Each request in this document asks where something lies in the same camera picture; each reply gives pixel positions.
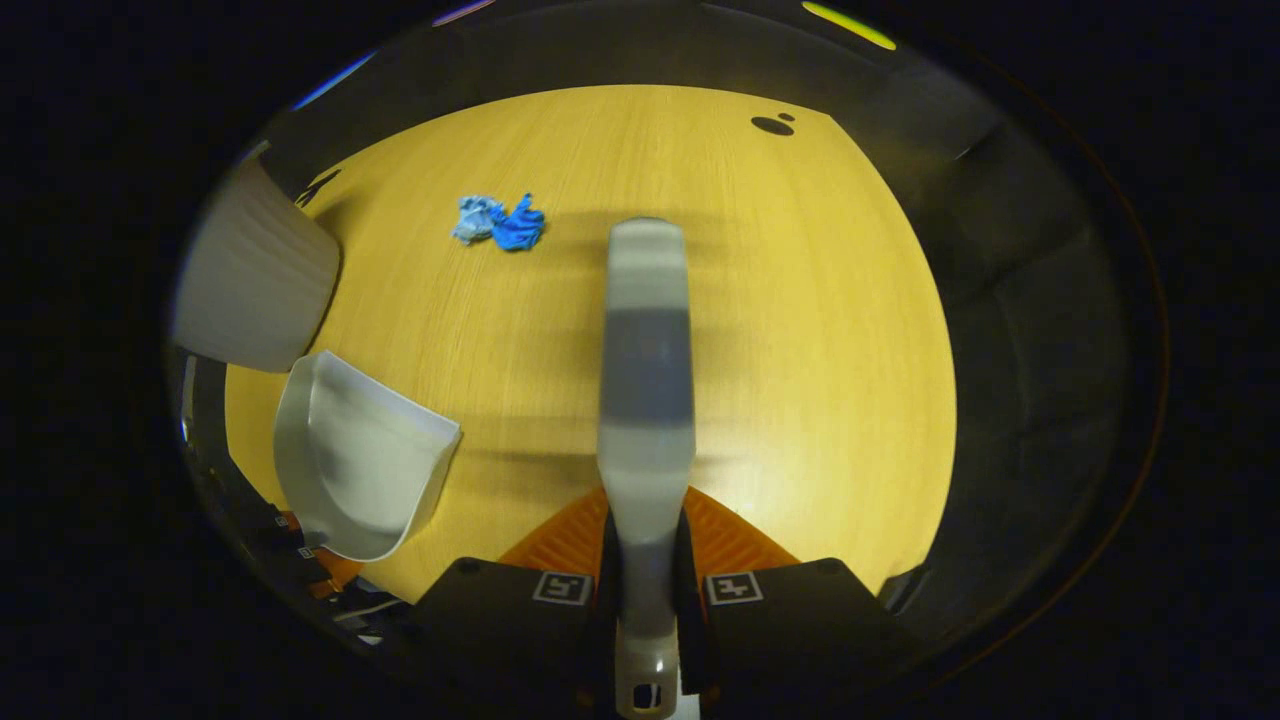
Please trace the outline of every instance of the wooden table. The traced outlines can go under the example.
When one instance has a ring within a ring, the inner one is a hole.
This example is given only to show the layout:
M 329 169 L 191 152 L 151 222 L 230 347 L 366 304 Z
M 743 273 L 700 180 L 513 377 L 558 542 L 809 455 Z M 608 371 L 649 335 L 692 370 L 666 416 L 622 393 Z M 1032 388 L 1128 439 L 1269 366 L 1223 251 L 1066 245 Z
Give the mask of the wooden table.
M 794 135 L 750 122 L 780 113 Z M 416 601 L 456 557 L 498 557 L 599 484 L 607 236 L 635 215 L 685 231 L 692 486 L 873 592 L 924 559 L 955 446 L 942 305 L 902 210 L 829 117 L 691 87 L 558 90 L 436 118 L 335 168 L 306 206 L 343 249 L 312 351 L 463 430 L 430 525 L 365 568 L 371 582 Z M 549 223 L 531 252 L 449 237 L 458 197 L 509 208 L 526 191 Z M 227 374 L 232 457 L 282 509 L 285 379 Z

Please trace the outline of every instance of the white dustpan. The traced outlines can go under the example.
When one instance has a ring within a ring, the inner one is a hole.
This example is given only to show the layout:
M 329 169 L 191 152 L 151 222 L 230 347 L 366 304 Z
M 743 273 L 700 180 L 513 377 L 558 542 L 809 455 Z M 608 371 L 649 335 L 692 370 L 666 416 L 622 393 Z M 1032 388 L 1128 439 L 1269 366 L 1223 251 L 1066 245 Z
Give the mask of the white dustpan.
M 293 364 L 275 473 L 308 546 L 372 562 L 435 512 L 462 433 L 332 352 Z

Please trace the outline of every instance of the dark background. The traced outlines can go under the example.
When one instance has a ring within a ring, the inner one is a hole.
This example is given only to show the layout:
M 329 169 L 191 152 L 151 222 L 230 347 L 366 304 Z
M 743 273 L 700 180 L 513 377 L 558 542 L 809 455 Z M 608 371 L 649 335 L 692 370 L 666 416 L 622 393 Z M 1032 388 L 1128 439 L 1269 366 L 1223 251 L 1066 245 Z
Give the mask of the dark background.
M 18 594 L 32 602 L 12 664 L 41 715 L 435 714 L 238 565 L 183 474 L 157 368 L 179 240 L 219 173 L 271 113 L 434 17 L 428 5 L 60 4 L 15 33 L 29 129 L 9 138 L 9 182 L 35 222 L 8 246 L 29 264 L 15 287 L 31 328 L 10 351 L 8 437 L 35 455 L 13 493 L 37 502 L 18 523 L 31 524 Z M 1263 138 L 1280 127 L 1276 23 L 1262 4 L 1112 5 L 892 5 L 980 50 L 1094 147 L 1151 236 L 1174 343 L 1165 438 L 1115 541 L 1055 607 L 904 717 L 1258 716 L 1275 682 L 1262 420 L 1276 233 L 1253 220 L 1276 190 Z

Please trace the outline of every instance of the blue glove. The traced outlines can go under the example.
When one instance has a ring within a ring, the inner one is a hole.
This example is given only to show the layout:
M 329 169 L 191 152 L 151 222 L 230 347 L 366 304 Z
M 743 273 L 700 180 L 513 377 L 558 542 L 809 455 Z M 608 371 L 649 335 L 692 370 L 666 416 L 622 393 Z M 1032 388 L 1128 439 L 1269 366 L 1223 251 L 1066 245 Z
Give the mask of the blue glove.
M 495 210 L 490 209 L 490 219 L 494 220 L 493 241 L 498 243 L 498 247 L 508 251 L 529 250 L 538 243 L 547 220 L 541 211 L 529 209 L 532 202 L 532 193 L 526 192 L 508 218 L 500 218 L 502 205 L 498 205 Z
M 484 195 L 463 197 L 458 200 L 458 224 L 453 228 L 453 237 L 471 245 L 493 234 L 494 223 L 506 217 L 502 202 L 493 197 Z

